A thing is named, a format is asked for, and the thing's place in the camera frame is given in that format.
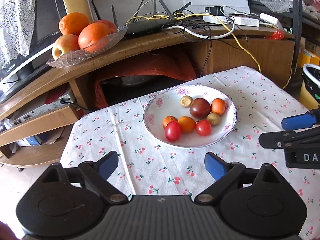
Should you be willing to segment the brown longan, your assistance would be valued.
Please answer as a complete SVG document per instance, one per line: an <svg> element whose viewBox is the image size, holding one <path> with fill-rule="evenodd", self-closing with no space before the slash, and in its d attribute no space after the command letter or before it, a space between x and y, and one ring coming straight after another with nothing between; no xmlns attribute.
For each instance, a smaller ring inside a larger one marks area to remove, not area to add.
<svg viewBox="0 0 320 240"><path fill-rule="evenodd" d="M211 126L216 126L220 123L221 118L218 114L216 113L210 113L207 116L207 120L209 121L209 123L211 124Z"/></svg>
<svg viewBox="0 0 320 240"><path fill-rule="evenodd" d="M185 95L180 98L180 105L185 108L189 108L193 103L193 98L191 96Z"/></svg>

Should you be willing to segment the small orange top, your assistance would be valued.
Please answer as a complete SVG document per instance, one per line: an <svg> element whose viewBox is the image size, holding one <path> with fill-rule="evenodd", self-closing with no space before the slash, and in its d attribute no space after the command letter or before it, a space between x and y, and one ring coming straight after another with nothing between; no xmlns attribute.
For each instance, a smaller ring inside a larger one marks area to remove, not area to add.
<svg viewBox="0 0 320 240"><path fill-rule="evenodd" d="M211 109L212 113L222 116L226 110L226 102L220 98L214 99L211 103Z"/></svg>

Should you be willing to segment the small orange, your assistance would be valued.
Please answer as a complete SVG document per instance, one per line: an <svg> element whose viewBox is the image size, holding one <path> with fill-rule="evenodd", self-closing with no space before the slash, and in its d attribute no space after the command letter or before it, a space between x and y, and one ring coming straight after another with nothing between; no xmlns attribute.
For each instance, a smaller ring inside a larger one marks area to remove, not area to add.
<svg viewBox="0 0 320 240"><path fill-rule="evenodd" d="M214 99L211 103L211 109L212 113L222 116L226 110L226 102L220 98Z"/></svg>
<svg viewBox="0 0 320 240"><path fill-rule="evenodd" d="M163 128L166 129L166 126L168 125L168 123L172 121L178 122L178 119L174 116L166 116L162 121Z"/></svg>
<svg viewBox="0 0 320 240"><path fill-rule="evenodd" d="M182 133L191 133L195 129L196 121L189 116L182 116L178 119Z"/></svg>

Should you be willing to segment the red tomato small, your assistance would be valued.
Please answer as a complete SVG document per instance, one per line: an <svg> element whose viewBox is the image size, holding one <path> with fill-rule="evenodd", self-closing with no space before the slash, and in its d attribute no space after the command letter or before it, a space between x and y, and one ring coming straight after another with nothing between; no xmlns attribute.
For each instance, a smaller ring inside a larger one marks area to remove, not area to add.
<svg viewBox="0 0 320 240"><path fill-rule="evenodd" d="M199 120L195 125L195 131L200 136L208 136L212 131L212 126L208 120Z"/></svg>

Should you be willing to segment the dark red plum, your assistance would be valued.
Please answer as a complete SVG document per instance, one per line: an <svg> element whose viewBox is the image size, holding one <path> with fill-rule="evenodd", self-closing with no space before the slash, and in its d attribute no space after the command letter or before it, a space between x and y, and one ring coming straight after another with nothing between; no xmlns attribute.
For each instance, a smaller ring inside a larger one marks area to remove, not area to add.
<svg viewBox="0 0 320 240"><path fill-rule="evenodd" d="M196 98L191 103L189 112L197 119L204 119L210 114L211 106L207 100L203 98Z"/></svg>

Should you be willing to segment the red tomato large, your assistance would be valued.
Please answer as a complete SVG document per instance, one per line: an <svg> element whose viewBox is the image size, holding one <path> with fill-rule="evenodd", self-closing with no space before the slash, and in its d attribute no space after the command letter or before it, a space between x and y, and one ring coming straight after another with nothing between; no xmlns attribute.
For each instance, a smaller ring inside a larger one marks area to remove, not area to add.
<svg viewBox="0 0 320 240"><path fill-rule="evenodd" d="M169 141L177 141L181 137L180 124L177 121L171 121L165 128L165 137Z"/></svg>

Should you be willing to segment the small orange front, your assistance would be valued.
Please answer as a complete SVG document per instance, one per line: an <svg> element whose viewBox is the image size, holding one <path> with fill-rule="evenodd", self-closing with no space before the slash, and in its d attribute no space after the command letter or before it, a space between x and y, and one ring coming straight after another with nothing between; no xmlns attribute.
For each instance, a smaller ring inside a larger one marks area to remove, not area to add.
<svg viewBox="0 0 320 240"><path fill-rule="evenodd" d="M174 116L166 116L162 121L163 128L166 129L166 126L168 125L168 123L172 121L178 122L178 119Z"/></svg>

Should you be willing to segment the trash bin with liner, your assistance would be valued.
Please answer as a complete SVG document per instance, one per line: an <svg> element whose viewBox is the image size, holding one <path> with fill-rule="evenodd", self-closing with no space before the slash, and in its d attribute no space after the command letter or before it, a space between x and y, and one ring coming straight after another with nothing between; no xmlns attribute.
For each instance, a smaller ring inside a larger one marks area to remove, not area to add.
<svg viewBox="0 0 320 240"><path fill-rule="evenodd" d="M302 68L303 83L298 101L309 110L319 107L319 71L319 66L310 63L304 64Z"/></svg>

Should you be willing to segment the cherry print tablecloth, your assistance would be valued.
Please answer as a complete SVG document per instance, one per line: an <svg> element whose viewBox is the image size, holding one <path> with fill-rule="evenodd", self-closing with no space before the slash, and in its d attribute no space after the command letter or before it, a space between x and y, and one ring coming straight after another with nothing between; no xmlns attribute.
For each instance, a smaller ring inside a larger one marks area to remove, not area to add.
<svg viewBox="0 0 320 240"><path fill-rule="evenodd" d="M175 148L158 141L146 129L143 111L152 94L90 113L77 121L61 157L63 167L97 161L110 151L119 165L109 182L127 196L134 194L195 197L212 182L204 156L213 152L227 162L250 168L272 164L306 204L302 239L319 237L319 171L288 168L281 150L264 149L263 132L281 129L283 118L306 108L275 83L249 67L239 67L195 79L192 85L215 88L235 104L238 119L232 133L206 148Z"/></svg>

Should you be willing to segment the white power strip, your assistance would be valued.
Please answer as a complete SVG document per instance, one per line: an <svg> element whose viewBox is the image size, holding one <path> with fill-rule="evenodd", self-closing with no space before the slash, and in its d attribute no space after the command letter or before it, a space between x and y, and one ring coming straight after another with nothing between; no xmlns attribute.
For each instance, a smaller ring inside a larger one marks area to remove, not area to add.
<svg viewBox="0 0 320 240"><path fill-rule="evenodd" d="M203 20L213 24L232 24L235 23L238 26L247 27L259 27L259 20L242 16L203 16Z"/></svg>

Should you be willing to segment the glass fruit dish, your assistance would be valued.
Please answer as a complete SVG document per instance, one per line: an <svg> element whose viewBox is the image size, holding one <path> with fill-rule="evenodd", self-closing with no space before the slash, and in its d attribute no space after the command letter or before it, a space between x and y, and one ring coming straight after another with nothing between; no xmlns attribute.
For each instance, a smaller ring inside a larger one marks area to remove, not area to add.
<svg viewBox="0 0 320 240"><path fill-rule="evenodd" d="M54 68L66 68L75 66L98 56L118 44L127 32L127 26L118 27L117 32L109 34L100 39L97 43L84 49L67 52L60 56L57 60L51 57L46 64Z"/></svg>

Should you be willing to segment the yellow red apple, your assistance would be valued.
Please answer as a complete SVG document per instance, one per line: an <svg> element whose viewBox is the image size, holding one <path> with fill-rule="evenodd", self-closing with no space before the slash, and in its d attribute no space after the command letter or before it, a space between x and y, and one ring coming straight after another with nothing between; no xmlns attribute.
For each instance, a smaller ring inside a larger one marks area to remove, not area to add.
<svg viewBox="0 0 320 240"><path fill-rule="evenodd" d="M78 36L74 34L62 35L53 44L52 56L54 60L57 60L61 55L79 49Z"/></svg>

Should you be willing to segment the large orange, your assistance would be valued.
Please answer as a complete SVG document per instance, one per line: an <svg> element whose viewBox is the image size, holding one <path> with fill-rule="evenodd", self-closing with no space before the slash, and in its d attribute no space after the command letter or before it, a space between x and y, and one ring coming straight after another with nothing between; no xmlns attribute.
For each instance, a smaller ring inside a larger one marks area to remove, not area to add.
<svg viewBox="0 0 320 240"><path fill-rule="evenodd" d="M89 20L86 15L80 12L73 12L61 18L59 30L63 35L73 34L79 36L88 25Z"/></svg>
<svg viewBox="0 0 320 240"><path fill-rule="evenodd" d="M97 43L107 35L117 32L116 25L108 20L99 20L85 27L78 37L78 45L81 49Z"/></svg>

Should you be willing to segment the large orange back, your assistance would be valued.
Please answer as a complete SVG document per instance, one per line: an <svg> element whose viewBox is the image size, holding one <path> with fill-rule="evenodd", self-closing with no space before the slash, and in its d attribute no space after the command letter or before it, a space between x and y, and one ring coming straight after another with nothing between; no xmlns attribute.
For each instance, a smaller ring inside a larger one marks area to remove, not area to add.
<svg viewBox="0 0 320 240"><path fill-rule="evenodd" d="M88 25L89 20L86 15L80 12L73 12L61 18L59 30L63 35L73 34L79 36Z"/></svg>

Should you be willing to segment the black wifi router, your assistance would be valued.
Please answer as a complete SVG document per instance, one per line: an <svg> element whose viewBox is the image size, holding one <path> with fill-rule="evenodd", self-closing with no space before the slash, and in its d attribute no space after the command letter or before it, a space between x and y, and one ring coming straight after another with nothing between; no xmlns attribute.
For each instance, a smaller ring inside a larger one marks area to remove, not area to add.
<svg viewBox="0 0 320 240"><path fill-rule="evenodd" d="M163 14L160 14L160 15L156 14L157 1L159 1L160 5L165 11ZM159 31L162 31L163 27L172 27L173 25L178 23L180 21L180 19L178 19L178 15L181 14L185 9L187 9L187 7L191 5L191 2L188 2L180 9L177 9L174 12L171 12L163 0L150 0L150 2L153 2L153 13L151 16L149 17L146 17L144 15L138 16L140 9L145 4L148 4L148 1L144 3L144 0L142 0L137 11L123 26L120 26L118 24L116 11L115 11L114 5L112 4L111 5L112 16L113 16L112 23L114 23L118 28L117 33L124 33L124 36L126 38L134 38L138 36L157 33Z"/></svg>

